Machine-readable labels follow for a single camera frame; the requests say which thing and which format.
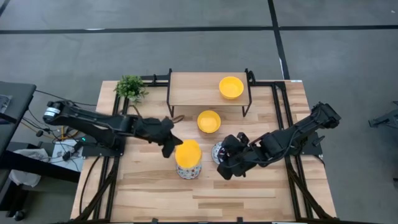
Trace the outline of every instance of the wooden table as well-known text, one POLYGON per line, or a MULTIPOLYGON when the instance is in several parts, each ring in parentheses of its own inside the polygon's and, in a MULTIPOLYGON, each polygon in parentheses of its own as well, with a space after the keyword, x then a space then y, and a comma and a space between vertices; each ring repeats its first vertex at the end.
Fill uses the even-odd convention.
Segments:
MULTIPOLYGON (((114 81, 103 82, 97 111, 111 114, 115 98, 114 81)), ((303 83, 286 81, 287 94, 294 122, 309 115, 310 109, 303 83)), ((166 87, 147 88, 149 95, 138 110, 145 117, 162 119, 169 115, 166 87)), ((158 218, 160 222, 234 222, 236 217, 246 221, 292 221, 294 211, 287 182, 284 161, 266 168, 259 166, 247 172, 247 177, 224 180, 217 173, 211 158, 213 145, 229 135, 244 132, 254 140, 266 132, 278 129, 271 88, 252 87, 252 108, 245 118, 240 107, 179 106, 176 114, 184 114, 185 120, 177 123, 172 132, 180 139, 196 139, 203 151, 202 172, 195 180, 181 179, 175 170, 174 155, 162 157, 156 144, 128 138, 126 150, 120 160, 118 182, 112 211, 112 222, 149 222, 158 218), (221 116, 221 127, 213 134, 200 132, 196 118, 203 110, 215 110, 221 116)), ((281 110, 284 111, 281 93, 278 92, 281 110)), ((135 113, 130 108, 127 113, 135 113)), ((283 114, 284 126, 287 127, 283 114)), ((78 216, 78 205, 88 169, 95 158, 84 161, 76 192, 71 218, 78 216)), ((333 201, 325 174, 325 168, 313 156, 302 156, 303 168, 309 191, 330 215, 335 215, 333 201)), ((95 165, 83 197, 85 207, 98 189, 102 159, 95 165)), ((104 217, 106 198, 104 194, 100 218, 104 217)), ((305 216, 302 196, 298 190, 305 216)))

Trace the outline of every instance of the patterned cup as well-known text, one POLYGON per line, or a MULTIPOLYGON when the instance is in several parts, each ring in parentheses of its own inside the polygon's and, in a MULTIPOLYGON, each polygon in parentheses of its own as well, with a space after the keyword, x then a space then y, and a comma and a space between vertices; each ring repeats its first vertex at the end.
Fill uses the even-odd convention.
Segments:
POLYGON ((196 178, 201 171, 201 150, 195 140, 184 140, 175 150, 177 174, 187 180, 196 178))

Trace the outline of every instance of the green plant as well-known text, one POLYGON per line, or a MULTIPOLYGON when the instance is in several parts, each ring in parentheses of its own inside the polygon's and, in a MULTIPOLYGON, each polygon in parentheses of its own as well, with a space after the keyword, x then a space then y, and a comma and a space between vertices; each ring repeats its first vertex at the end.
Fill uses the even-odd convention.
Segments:
POLYGON ((145 95, 148 95, 141 77, 133 75, 122 76, 122 79, 118 82, 114 91, 120 96, 128 98, 133 105, 140 103, 145 95))

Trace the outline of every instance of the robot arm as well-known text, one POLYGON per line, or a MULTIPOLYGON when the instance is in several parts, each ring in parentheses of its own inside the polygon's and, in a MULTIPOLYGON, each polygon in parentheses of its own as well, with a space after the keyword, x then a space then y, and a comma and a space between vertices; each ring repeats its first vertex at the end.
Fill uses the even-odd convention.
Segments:
POLYGON ((297 155, 307 143, 309 135, 318 128, 335 128, 341 117, 329 104, 320 103, 314 106, 311 115, 285 130, 266 133, 249 144, 244 133, 238 137, 225 137, 219 155, 220 165, 217 171, 229 180, 232 175, 246 175, 246 171, 259 165, 266 167, 279 161, 286 155, 297 155))
POLYGON ((65 125, 94 137, 97 143, 109 149, 119 147, 121 136, 130 136, 156 142, 163 146, 164 157, 170 157, 182 141, 171 133, 173 122, 164 118, 141 118, 136 115, 106 115, 79 108, 73 102, 50 101, 43 120, 51 125, 65 125))

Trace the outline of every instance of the wooden shelf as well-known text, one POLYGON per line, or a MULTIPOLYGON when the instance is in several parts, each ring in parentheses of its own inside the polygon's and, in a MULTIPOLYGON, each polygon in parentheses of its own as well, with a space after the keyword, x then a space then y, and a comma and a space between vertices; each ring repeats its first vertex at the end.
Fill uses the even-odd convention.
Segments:
POLYGON ((248 106, 248 80, 244 72, 172 72, 170 76, 170 106, 248 106), (244 91, 235 100, 221 95, 218 84, 224 77, 236 77, 244 91))

